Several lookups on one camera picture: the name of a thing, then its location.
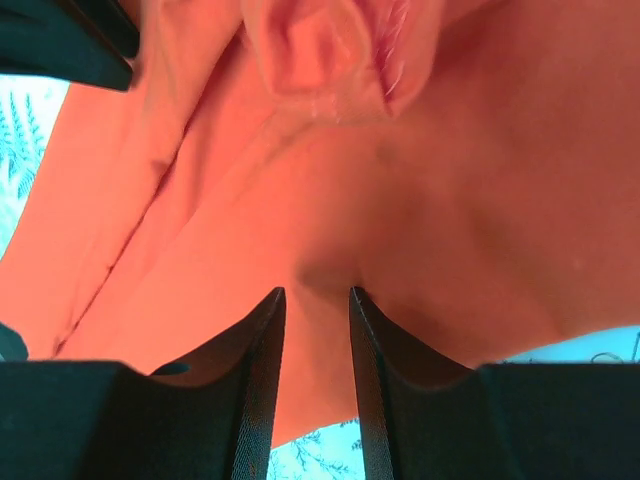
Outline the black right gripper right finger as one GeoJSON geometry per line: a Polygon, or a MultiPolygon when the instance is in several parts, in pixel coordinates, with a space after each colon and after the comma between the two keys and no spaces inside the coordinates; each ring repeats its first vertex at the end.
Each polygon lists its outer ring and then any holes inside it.
{"type": "Polygon", "coordinates": [[[639,368],[469,369],[353,288],[349,323],[369,479],[635,479],[639,368]]]}

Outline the orange t-shirt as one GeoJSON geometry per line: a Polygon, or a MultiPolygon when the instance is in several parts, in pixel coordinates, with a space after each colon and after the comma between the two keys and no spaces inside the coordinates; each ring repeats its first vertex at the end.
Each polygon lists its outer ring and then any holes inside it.
{"type": "Polygon", "coordinates": [[[32,359],[150,373],[286,291],[273,442],[356,416],[364,288],[474,367],[639,320],[635,1],[127,1],[1,261],[32,359]]]}

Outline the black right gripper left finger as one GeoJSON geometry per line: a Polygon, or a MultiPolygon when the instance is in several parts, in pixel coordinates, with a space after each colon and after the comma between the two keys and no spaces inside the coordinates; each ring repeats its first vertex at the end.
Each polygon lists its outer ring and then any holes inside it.
{"type": "Polygon", "coordinates": [[[5,479],[263,479],[286,297],[150,375],[113,361],[31,361],[1,331],[5,479]]]}

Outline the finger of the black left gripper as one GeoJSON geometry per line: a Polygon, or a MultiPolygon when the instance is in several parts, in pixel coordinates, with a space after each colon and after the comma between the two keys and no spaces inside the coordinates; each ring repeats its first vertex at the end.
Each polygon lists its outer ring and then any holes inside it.
{"type": "Polygon", "coordinates": [[[140,33],[118,1],[65,1],[67,42],[98,57],[134,59],[140,33]]]}
{"type": "Polygon", "coordinates": [[[96,57],[67,42],[65,1],[1,0],[1,72],[128,90],[131,59],[96,57]]]}

